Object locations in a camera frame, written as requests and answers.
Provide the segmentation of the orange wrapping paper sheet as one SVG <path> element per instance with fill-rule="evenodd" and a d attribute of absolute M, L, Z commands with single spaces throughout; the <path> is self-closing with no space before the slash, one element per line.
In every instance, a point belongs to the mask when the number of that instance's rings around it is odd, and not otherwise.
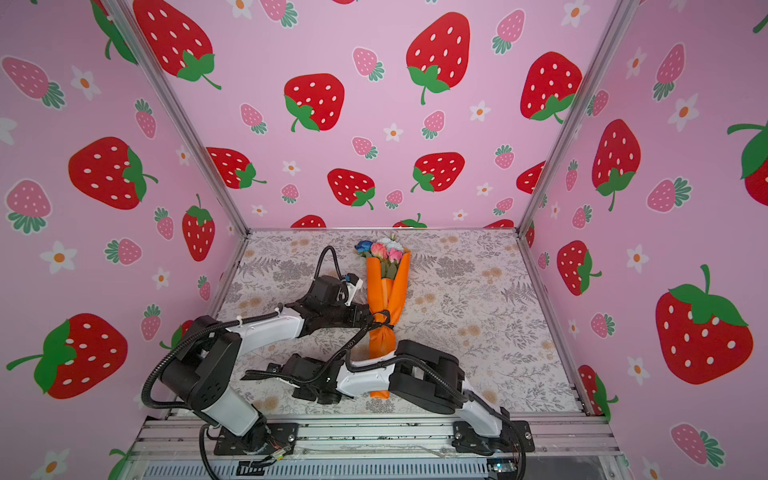
<path fill-rule="evenodd" d="M 396 336 L 391 327 L 398 323 L 404 311 L 410 263 L 411 252 L 405 249 L 397 276 L 392 280 L 386 277 L 387 260 L 373 257 L 366 259 L 367 300 L 374 314 L 374 321 L 384 323 L 387 319 L 390 320 L 388 326 L 373 330 L 369 334 L 371 359 L 393 353 L 396 348 Z"/>

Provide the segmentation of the blue fake rose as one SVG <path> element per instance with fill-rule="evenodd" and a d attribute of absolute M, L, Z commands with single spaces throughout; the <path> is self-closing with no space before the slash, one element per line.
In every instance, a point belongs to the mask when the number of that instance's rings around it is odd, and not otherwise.
<path fill-rule="evenodd" d="M 372 241 L 362 240 L 355 245 L 355 250 L 362 257 L 370 257 L 372 245 Z"/>

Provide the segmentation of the pink fake rose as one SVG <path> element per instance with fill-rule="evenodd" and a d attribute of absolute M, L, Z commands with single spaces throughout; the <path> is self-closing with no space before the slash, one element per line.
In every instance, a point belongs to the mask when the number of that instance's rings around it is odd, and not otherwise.
<path fill-rule="evenodd" d="M 389 257 L 388 248 L 385 244 L 376 242 L 370 247 L 370 254 L 373 258 L 386 261 Z"/>
<path fill-rule="evenodd" d="M 399 266 L 403 260 L 404 252 L 395 248 L 391 248 L 388 251 L 388 265 L 386 269 L 386 277 L 394 280 L 397 276 Z"/>

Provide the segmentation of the white fake rose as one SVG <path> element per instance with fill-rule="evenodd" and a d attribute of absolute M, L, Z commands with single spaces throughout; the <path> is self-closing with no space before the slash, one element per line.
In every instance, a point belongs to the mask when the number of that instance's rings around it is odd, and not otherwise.
<path fill-rule="evenodd" d="M 394 236 L 383 237 L 379 242 L 386 247 L 387 250 L 397 250 L 404 252 L 404 247 L 396 240 Z"/>

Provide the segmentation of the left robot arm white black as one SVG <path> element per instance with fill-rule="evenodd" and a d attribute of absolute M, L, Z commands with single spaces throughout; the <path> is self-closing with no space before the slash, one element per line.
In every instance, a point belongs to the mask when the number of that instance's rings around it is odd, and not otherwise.
<path fill-rule="evenodd" d="M 243 437 L 260 414 L 230 386 L 240 357 L 271 344 L 302 338 L 322 329 L 353 328 L 358 332 L 308 377 L 266 372 L 296 387 L 326 380 L 326 372 L 358 343 L 373 325 L 366 304 L 354 297 L 363 286 L 355 274 L 320 276 L 299 300 L 281 304 L 258 316 L 221 322 L 210 316 L 195 320 L 186 335 L 151 371 L 141 390 L 142 403 L 152 409 L 186 409 L 212 426 L 223 426 Z"/>

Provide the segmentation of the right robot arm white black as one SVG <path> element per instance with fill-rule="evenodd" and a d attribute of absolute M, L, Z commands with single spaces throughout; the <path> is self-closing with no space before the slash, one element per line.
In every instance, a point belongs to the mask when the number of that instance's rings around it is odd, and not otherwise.
<path fill-rule="evenodd" d="M 403 340 L 379 358 L 353 361 L 346 348 L 321 361 L 294 354 L 283 365 L 249 370 L 248 380 L 279 379 L 294 387 L 295 398 L 337 404 L 383 391 L 434 414 L 457 416 L 452 446 L 459 453 L 491 456 L 535 451 L 528 424 L 488 404 L 466 379 L 459 360 L 424 344 Z"/>

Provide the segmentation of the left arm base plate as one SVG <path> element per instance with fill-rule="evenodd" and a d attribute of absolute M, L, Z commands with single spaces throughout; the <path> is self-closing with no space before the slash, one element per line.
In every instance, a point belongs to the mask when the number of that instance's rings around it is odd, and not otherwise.
<path fill-rule="evenodd" d="M 216 456 L 290 455 L 298 438 L 298 423 L 257 423 L 244 436 L 222 427 L 214 447 Z"/>

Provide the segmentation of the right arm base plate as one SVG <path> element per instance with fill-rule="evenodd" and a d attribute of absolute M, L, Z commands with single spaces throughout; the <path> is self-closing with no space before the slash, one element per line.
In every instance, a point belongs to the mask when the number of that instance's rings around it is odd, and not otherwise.
<path fill-rule="evenodd" d="M 526 421 L 503 421 L 498 437 L 478 434 L 469 423 L 453 423 L 452 446 L 458 453 L 471 453 L 480 456 L 492 456 L 501 453 L 532 453 L 535 443 Z"/>

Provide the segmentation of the left corner aluminium post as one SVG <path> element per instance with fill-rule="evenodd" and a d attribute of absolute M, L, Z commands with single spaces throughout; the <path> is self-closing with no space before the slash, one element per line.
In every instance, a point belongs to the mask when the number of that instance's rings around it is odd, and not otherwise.
<path fill-rule="evenodd" d="M 206 179 L 206 182 L 227 214 L 240 237 L 246 238 L 250 229 L 235 205 L 229 190 L 220 178 L 214 162 L 208 154 L 194 125 L 185 112 L 182 103 L 167 80 L 166 72 L 154 57 L 149 43 L 140 32 L 139 25 L 132 12 L 131 1 L 106 0 L 107 11 L 122 34 L 129 48 L 134 53 L 138 65 L 143 70 L 149 84 L 161 101 L 184 145 Z"/>

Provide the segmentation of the corner aluminium post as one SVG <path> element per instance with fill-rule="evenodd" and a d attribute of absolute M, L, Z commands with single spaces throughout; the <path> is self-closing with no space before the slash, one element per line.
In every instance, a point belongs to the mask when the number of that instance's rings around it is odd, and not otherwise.
<path fill-rule="evenodd" d="M 106 0 L 107 11 L 122 34 L 129 48 L 134 53 L 138 65 L 143 70 L 149 84 L 161 101 L 184 145 L 206 179 L 206 182 L 227 214 L 240 237 L 246 238 L 250 229 L 235 205 L 229 190 L 220 178 L 214 162 L 208 154 L 194 125 L 185 112 L 182 103 L 167 80 L 166 72 L 154 57 L 149 43 L 140 32 L 139 25 L 132 12 L 131 1 Z"/>
<path fill-rule="evenodd" d="M 519 238 L 525 236 L 531 222 L 534 220 L 543 196 L 547 192 L 559 164 L 565 157 L 575 137 L 577 128 L 583 121 L 588 101 L 599 87 L 638 7 L 639 1 L 622 0 L 616 3 L 603 36 L 597 44 L 589 67 L 584 73 L 583 81 L 575 100 L 568 109 L 568 115 L 555 138 L 550 155 L 545 161 L 544 168 L 534 188 L 529 205 L 524 212 L 521 224 L 517 227 Z"/>

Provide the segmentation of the right corner aluminium post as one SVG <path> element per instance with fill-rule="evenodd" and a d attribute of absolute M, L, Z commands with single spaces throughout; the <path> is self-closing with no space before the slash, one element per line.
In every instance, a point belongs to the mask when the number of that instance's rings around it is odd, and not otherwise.
<path fill-rule="evenodd" d="M 584 73 L 583 81 L 575 100 L 568 109 L 568 115 L 555 138 L 550 155 L 545 161 L 544 168 L 534 188 L 529 205 L 524 212 L 521 224 L 517 227 L 519 238 L 525 236 L 531 222 L 534 220 L 543 196 L 547 192 L 559 164 L 565 157 L 575 137 L 577 128 L 583 121 L 588 101 L 599 87 L 638 7 L 639 1 L 622 0 L 616 3 L 603 36 L 597 44 L 589 67 Z"/>

